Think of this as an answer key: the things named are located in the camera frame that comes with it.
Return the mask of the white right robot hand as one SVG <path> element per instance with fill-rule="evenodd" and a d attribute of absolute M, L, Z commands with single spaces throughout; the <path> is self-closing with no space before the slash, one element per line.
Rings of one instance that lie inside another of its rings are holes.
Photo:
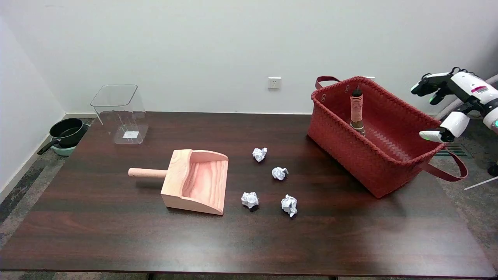
<path fill-rule="evenodd" d="M 468 126 L 468 114 L 476 110 L 483 117 L 484 125 L 497 133 L 498 94 L 497 89 L 466 69 L 454 67 L 450 72 L 425 74 L 411 88 L 411 93 L 419 97 L 433 93 L 429 100 L 437 105 L 448 95 L 457 97 L 457 104 L 450 109 L 446 119 L 438 129 L 420 131 L 421 138 L 431 142 L 453 142 Z"/>

